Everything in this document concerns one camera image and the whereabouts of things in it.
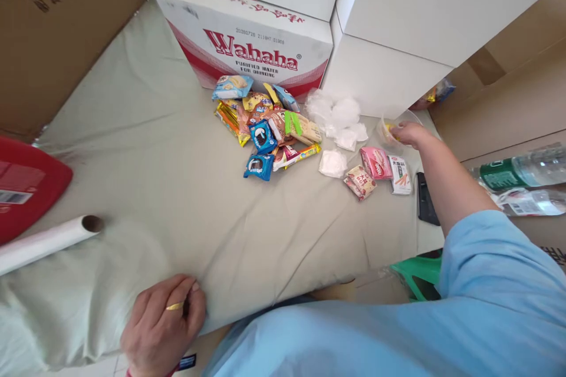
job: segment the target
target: light blue shirt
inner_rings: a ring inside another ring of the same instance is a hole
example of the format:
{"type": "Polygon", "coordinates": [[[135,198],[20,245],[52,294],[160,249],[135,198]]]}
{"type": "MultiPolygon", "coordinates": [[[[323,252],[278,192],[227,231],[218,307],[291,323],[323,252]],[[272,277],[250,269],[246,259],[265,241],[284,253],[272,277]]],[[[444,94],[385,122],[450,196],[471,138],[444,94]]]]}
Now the light blue shirt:
{"type": "Polygon", "coordinates": [[[566,277],[501,212],[450,231],[434,302],[312,302],[235,328],[208,376],[566,376],[566,277]]]}

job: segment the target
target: brown cardboard box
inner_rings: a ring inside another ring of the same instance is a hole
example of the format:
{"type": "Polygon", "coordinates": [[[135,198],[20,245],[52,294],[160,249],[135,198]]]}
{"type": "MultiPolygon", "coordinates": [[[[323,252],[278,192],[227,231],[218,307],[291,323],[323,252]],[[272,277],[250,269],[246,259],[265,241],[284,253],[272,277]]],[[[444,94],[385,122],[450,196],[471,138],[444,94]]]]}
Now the brown cardboard box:
{"type": "Polygon", "coordinates": [[[430,109],[465,161],[566,129],[566,0],[539,0],[448,79],[454,93],[430,109]]]}
{"type": "Polygon", "coordinates": [[[31,142],[144,0],[0,0],[0,134],[31,142]]]}

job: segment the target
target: green bottle label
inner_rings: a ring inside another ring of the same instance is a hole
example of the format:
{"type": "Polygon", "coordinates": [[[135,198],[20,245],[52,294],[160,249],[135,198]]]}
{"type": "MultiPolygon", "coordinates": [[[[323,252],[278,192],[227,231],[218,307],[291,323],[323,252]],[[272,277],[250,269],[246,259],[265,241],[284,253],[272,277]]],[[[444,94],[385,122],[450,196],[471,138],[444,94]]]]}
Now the green bottle label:
{"type": "Polygon", "coordinates": [[[492,190],[506,190],[513,187],[529,187],[513,169],[511,158],[482,165],[479,174],[492,190]]]}

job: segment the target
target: mobile phone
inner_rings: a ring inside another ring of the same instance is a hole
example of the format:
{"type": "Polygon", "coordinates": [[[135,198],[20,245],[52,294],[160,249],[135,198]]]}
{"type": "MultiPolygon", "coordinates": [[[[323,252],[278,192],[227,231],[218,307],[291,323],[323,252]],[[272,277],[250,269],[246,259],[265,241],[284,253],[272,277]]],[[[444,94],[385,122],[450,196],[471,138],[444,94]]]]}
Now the mobile phone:
{"type": "Polygon", "coordinates": [[[419,219],[435,226],[440,226],[440,221],[436,216],[435,205],[432,203],[432,199],[430,198],[429,188],[426,185],[426,178],[423,173],[417,173],[417,184],[419,186],[419,219]]]}

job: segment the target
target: person's left hand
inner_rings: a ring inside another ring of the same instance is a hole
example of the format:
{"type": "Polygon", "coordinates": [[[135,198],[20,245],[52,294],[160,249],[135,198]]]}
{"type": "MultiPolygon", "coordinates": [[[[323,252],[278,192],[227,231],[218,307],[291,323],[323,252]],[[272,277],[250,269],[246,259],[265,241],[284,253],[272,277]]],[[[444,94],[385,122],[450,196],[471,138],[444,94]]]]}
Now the person's left hand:
{"type": "Polygon", "coordinates": [[[120,346],[132,377],[165,377],[183,358],[205,322],[206,297],[194,277],[177,274],[141,292],[120,346]],[[167,310],[176,303],[186,308],[167,310]]]}

